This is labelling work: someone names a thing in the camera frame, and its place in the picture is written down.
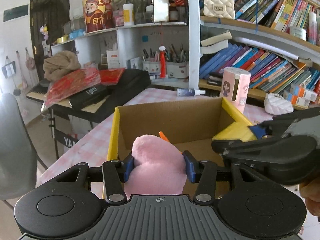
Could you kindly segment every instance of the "human hand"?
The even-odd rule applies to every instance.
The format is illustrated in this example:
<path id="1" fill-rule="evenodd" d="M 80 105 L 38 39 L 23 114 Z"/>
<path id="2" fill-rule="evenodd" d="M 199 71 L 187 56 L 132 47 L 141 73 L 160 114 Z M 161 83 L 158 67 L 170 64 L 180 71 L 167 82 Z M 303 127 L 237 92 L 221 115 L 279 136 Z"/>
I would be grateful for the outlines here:
<path id="1" fill-rule="evenodd" d="M 301 197 L 305 198 L 307 209 L 316 217 L 320 217 L 320 176 L 299 185 Z"/>

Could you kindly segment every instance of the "black door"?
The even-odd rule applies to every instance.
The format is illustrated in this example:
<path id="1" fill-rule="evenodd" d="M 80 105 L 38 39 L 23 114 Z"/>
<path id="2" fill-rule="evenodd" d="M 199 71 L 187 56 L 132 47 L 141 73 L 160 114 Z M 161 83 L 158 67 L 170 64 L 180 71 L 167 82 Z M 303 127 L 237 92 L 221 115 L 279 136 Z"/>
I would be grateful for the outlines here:
<path id="1" fill-rule="evenodd" d="M 47 44 L 56 41 L 64 35 L 63 26 L 70 20 L 69 10 L 69 0 L 30 0 L 31 41 L 39 80 L 44 77 L 42 66 L 46 58 L 42 47 L 44 36 L 39 30 L 46 24 L 49 32 Z"/>

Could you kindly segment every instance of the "plastic wrap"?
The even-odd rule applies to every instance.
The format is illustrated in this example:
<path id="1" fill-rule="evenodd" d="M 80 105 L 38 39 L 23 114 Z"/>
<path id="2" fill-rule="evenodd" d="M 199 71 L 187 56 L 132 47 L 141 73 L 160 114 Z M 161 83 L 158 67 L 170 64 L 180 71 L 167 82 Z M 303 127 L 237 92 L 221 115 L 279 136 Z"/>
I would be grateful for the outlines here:
<path id="1" fill-rule="evenodd" d="M 100 82 L 99 71 L 94 67 L 73 71 L 49 87 L 41 111 Z"/>
<path id="2" fill-rule="evenodd" d="M 125 68 L 100 70 L 101 84 L 111 86 L 118 84 Z"/>

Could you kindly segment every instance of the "tiled floor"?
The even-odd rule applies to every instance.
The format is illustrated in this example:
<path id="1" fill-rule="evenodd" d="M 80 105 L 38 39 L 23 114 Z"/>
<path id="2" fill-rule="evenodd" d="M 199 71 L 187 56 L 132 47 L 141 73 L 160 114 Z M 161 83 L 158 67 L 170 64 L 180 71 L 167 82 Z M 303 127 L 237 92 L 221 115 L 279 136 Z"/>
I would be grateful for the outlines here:
<path id="1" fill-rule="evenodd" d="M 63 131 L 64 133 L 71 132 L 70 122 L 56 117 L 57 129 Z M 54 141 L 51 137 L 51 130 L 49 128 L 49 121 L 42 120 L 42 116 L 38 117 L 36 120 L 32 121 L 30 125 L 27 126 L 29 136 L 37 150 L 39 157 L 43 162 L 50 167 L 56 160 L 56 154 L 54 150 Z M 59 155 L 63 154 L 63 145 L 58 143 Z M 38 165 L 39 171 L 38 175 L 44 169 Z M 11 205 L 15 205 L 18 199 L 9 200 Z M 14 220 L 13 211 L 7 207 L 2 201 L 0 201 L 0 240 L 17 240 L 21 233 Z"/>

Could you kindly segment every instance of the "brown blanket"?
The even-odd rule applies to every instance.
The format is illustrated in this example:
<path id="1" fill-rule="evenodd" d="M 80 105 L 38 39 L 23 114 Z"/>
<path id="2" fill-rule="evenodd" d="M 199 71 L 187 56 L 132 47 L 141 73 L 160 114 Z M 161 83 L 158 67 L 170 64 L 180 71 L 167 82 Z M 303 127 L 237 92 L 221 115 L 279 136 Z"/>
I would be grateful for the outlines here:
<path id="1" fill-rule="evenodd" d="M 44 77 L 49 81 L 57 81 L 64 75 L 81 68 L 76 54 L 64 50 L 46 58 L 43 63 Z"/>

